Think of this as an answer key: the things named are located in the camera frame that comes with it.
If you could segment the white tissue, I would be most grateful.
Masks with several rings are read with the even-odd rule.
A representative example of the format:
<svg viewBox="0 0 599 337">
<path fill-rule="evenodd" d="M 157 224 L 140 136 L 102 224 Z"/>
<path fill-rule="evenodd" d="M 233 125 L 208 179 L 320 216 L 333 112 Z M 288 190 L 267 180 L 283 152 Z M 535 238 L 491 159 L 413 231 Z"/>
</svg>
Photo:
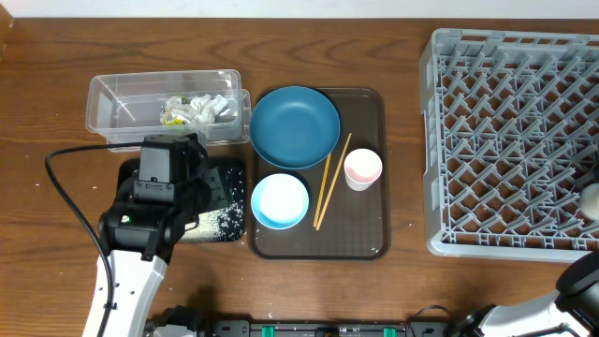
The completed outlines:
<svg viewBox="0 0 599 337">
<path fill-rule="evenodd" d="M 159 120 L 162 125 L 211 125 L 233 112 L 236 104 L 222 95 L 174 95 L 165 101 Z"/>
</svg>

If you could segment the pile of white rice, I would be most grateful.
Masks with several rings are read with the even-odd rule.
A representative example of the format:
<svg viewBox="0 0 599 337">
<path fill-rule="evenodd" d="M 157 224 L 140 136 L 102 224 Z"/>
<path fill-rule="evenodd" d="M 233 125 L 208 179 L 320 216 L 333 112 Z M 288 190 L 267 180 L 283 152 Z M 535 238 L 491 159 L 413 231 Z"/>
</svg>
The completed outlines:
<svg viewBox="0 0 599 337">
<path fill-rule="evenodd" d="M 202 213 L 198 225 L 186 225 L 180 242 L 234 242 L 244 233 L 244 208 L 234 203 L 224 209 Z"/>
</svg>

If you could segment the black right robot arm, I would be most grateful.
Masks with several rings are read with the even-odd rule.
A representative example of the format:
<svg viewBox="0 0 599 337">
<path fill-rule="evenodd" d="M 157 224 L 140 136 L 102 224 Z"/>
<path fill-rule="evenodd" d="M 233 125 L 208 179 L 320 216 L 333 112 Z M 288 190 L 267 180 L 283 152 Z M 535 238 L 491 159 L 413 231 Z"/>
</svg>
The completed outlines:
<svg viewBox="0 0 599 337">
<path fill-rule="evenodd" d="M 572 263 L 547 295 L 512 306 L 489 305 L 446 331 L 448 336 L 596 336 L 598 254 Z"/>
</svg>

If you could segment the green cup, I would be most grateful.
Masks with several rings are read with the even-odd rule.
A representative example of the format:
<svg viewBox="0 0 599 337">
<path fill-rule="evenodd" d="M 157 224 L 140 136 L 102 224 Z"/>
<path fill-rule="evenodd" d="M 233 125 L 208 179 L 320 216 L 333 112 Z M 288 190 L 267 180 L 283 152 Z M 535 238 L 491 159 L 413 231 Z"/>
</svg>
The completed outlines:
<svg viewBox="0 0 599 337">
<path fill-rule="evenodd" d="M 580 194 L 579 208 L 590 220 L 599 220 L 599 184 L 594 183 L 583 189 Z"/>
</svg>

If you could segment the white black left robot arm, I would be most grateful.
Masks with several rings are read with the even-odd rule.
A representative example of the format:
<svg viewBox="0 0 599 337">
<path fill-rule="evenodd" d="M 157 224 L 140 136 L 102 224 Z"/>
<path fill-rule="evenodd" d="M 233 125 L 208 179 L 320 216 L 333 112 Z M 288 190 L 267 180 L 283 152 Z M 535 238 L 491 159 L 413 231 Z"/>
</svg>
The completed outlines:
<svg viewBox="0 0 599 337">
<path fill-rule="evenodd" d="M 139 166 L 99 219 L 86 336 L 142 335 L 174 246 L 211 203 L 208 155 L 195 136 L 148 136 L 140 149 Z"/>
</svg>

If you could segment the light blue small bowl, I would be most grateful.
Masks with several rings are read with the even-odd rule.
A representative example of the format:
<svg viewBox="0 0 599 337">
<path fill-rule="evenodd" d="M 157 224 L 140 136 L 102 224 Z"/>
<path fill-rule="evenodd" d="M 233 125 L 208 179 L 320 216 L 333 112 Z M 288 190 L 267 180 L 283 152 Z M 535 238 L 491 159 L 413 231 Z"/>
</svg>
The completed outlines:
<svg viewBox="0 0 599 337">
<path fill-rule="evenodd" d="M 284 230 L 297 225 L 310 204 L 308 190 L 295 176 L 275 173 L 262 179 L 251 195 L 254 218 L 264 227 Z"/>
</svg>

